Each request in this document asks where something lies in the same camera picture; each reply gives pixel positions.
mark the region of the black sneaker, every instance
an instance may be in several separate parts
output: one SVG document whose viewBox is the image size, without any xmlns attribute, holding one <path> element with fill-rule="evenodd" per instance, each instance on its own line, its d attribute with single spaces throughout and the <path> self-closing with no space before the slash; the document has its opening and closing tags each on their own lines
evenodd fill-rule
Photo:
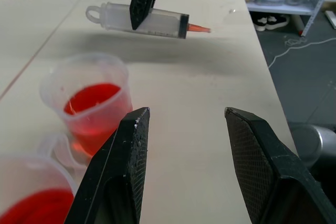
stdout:
<svg viewBox="0 0 336 224">
<path fill-rule="evenodd" d="M 257 31 L 265 31 L 267 24 L 267 14 L 250 12 L 254 28 Z"/>
<path fill-rule="evenodd" d="M 279 27 L 287 26 L 289 23 L 289 16 L 282 14 L 272 14 L 267 18 L 266 29 L 273 30 Z"/>
</svg>

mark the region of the red liquid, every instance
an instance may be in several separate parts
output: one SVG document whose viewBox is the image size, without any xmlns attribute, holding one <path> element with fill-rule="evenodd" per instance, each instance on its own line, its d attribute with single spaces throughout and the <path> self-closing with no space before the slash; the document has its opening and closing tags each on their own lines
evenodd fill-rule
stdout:
<svg viewBox="0 0 336 224">
<path fill-rule="evenodd" d="M 65 189 L 40 191 L 19 201 L 1 217 L 1 224 L 63 224 L 74 200 Z"/>
<path fill-rule="evenodd" d="M 64 111 L 70 115 L 76 115 L 89 108 L 107 101 L 114 96 L 120 87 L 111 83 L 99 83 L 88 86 L 77 92 L 67 102 Z M 93 156 L 105 141 L 117 129 L 120 121 L 130 112 L 130 102 L 126 94 L 122 93 L 117 100 L 107 105 L 103 110 L 84 117 L 81 121 L 69 123 L 69 128 L 83 150 Z"/>
</svg>

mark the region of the translucent plastic cup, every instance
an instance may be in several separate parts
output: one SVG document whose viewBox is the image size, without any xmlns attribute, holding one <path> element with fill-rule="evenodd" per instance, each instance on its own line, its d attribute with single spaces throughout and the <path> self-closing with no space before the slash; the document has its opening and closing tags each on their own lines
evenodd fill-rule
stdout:
<svg viewBox="0 0 336 224">
<path fill-rule="evenodd" d="M 101 85 L 112 85 L 119 90 L 101 103 L 69 114 L 69 101 L 74 101 L 75 94 L 85 102 L 86 96 L 90 100 L 98 92 L 84 94 L 82 91 Z M 99 150 L 123 117 L 132 111 L 127 68 L 119 58 L 103 53 L 69 58 L 43 80 L 40 95 L 43 102 L 65 122 L 82 149 L 90 156 Z"/>
<path fill-rule="evenodd" d="M 10 209 L 15 209 L 15 217 L 26 216 L 23 213 L 27 211 L 27 204 L 19 206 L 18 203 L 37 193 L 43 193 L 54 189 L 57 191 L 76 194 L 77 185 L 67 171 L 50 157 L 34 155 L 0 155 L 0 221 Z M 42 214 L 54 214 L 53 202 L 48 202 L 49 211 L 43 212 L 37 204 L 30 205 L 32 209 Z M 70 209 L 69 203 L 64 207 Z"/>
</svg>

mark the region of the white shelf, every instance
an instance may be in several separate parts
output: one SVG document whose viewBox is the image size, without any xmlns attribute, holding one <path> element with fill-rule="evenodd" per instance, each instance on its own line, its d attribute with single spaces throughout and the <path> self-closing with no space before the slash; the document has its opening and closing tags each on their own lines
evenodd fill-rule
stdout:
<svg viewBox="0 0 336 224">
<path fill-rule="evenodd" d="M 314 11 L 312 4 L 303 5 L 280 5 L 280 6 L 264 6 L 257 5 L 254 2 L 246 3 L 249 11 L 262 13 L 281 13 L 281 14 L 296 14 L 296 15 L 311 15 Z"/>
</svg>

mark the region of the orange syringe tip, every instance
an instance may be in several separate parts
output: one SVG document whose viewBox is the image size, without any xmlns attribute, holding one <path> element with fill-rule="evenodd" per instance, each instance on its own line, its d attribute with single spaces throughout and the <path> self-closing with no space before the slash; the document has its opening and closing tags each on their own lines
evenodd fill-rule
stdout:
<svg viewBox="0 0 336 224">
<path fill-rule="evenodd" d="M 197 32 L 201 32 L 201 33 L 211 33 L 210 28 L 206 28 L 206 27 L 203 27 L 203 26 L 196 26 L 196 25 L 193 25 L 193 24 L 188 25 L 188 31 L 197 31 Z"/>
</svg>

